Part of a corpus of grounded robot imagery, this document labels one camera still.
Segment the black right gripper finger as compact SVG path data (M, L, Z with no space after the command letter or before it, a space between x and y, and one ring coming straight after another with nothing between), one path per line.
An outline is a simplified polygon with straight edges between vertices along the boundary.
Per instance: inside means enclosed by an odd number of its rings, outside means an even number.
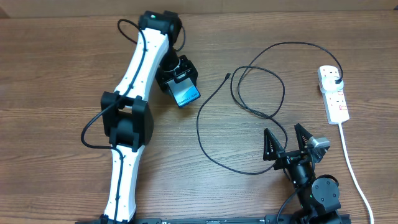
M267 128L264 130L264 161L274 161L278 158L279 154L284 153L285 149L274 136L274 134Z
M297 123L294 128L299 149L305 149L305 146L313 135L310 134L300 123Z

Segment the white charger plug adapter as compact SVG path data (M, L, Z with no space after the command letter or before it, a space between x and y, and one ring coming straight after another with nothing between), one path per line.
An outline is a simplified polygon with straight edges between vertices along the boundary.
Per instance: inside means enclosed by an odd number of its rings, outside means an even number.
M344 87L343 80L337 77L322 77L320 82L320 91L322 93L331 93L335 91L340 91Z

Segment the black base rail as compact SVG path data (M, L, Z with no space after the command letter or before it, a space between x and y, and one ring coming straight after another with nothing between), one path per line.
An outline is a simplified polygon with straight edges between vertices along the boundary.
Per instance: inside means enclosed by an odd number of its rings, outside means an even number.
M276 223L276 215L266 215L265 217L260 218L213 218L213 219L174 219L174 220L162 220L160 218L141 218L135 219L130 222L116 222L116 223L134 223L134 224L272 224ZM108 220L106 217L99 218L97 220L92 221L81 221L75 222L76 224L100 224L100 223L113 223L113 220ZM288 224L288 223L305 223L305 222L294 222L292 215L281 215L279 217L278 223ZM318 223L342 223L342 224L351 224L351 219L349 215L342 215L341 221L335 222L318 222Z

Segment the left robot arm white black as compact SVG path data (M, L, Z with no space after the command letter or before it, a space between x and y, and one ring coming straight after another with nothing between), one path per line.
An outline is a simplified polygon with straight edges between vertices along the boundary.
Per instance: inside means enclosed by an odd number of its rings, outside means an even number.
M175 12L146 11L139 18L136 49L123 79L101 97L104 133L113 155L108 204L100 223L133 223L139 163L149 144L154 119L149 108L152 84L171 95L182 108L197 100L198 72L174 43L182 31Z

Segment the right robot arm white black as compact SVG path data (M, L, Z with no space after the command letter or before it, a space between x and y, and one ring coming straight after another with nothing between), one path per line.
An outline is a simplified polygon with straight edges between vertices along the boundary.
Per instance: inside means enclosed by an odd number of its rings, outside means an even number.
M330 141L310 134L301 124L294 126L298 149L287 152L274 134L264 130L265 161L273 161L274 170L284 170L294 192L282 204L271 223L343 223L338 213L339 182L332 175L315 174L315 164L321 162L330 148Z

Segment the white power strip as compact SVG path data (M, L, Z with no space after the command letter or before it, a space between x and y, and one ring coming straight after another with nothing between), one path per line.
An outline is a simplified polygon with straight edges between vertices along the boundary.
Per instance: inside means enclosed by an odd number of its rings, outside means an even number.
M319 82L322 77L340 78L338 69L331 65L323 65L317 72ZM341 124L349 120L348 107L343 89L331 93L322 93L322 97L329 124Z

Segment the blue Samsung Galaxy smartphone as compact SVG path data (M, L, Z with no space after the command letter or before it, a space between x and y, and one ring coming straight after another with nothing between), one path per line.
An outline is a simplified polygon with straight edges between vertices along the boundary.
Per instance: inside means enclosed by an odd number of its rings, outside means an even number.
M183 108L187 104L201 97L200 92L190 78L187 78L180 83L176 83L174 80L171 80L168 82L168 85L179 108Z

